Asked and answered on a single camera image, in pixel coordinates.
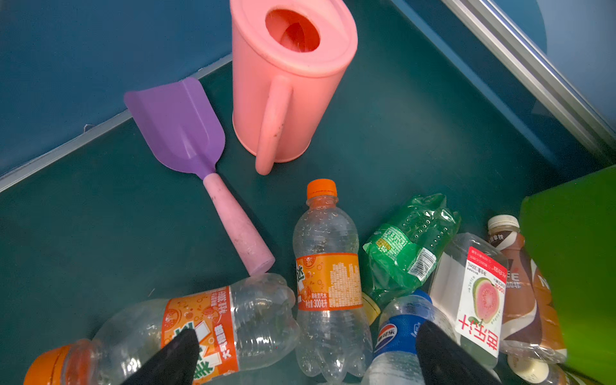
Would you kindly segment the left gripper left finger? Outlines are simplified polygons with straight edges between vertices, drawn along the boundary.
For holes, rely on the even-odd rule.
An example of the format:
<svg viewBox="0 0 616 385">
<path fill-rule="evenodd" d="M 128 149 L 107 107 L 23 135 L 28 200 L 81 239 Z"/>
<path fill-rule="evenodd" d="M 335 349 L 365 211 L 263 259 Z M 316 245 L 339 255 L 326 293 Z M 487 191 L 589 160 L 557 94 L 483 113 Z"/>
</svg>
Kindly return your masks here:
<svg viewBox="0 0 616 385">
<path fill-rule="evenodd" d="M 185 329 L 122 385 L 190 385 L 193 383 L 199 353 L 195 330 Z"/>
</svg>

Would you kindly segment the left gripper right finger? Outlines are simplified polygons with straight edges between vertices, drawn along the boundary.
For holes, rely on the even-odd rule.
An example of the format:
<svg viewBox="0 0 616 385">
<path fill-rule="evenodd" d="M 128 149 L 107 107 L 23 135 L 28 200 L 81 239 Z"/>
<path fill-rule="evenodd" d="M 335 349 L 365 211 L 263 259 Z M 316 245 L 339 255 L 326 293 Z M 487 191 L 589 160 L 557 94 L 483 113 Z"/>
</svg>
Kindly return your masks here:
<svg viewBox="0 0 616 385">
<path fill-rule="evenodd" d="M 494 374 L 481 366 L 431 321 L 419 330 L 415 342 L 426 384 L 499 385 Z"/>
</svg>

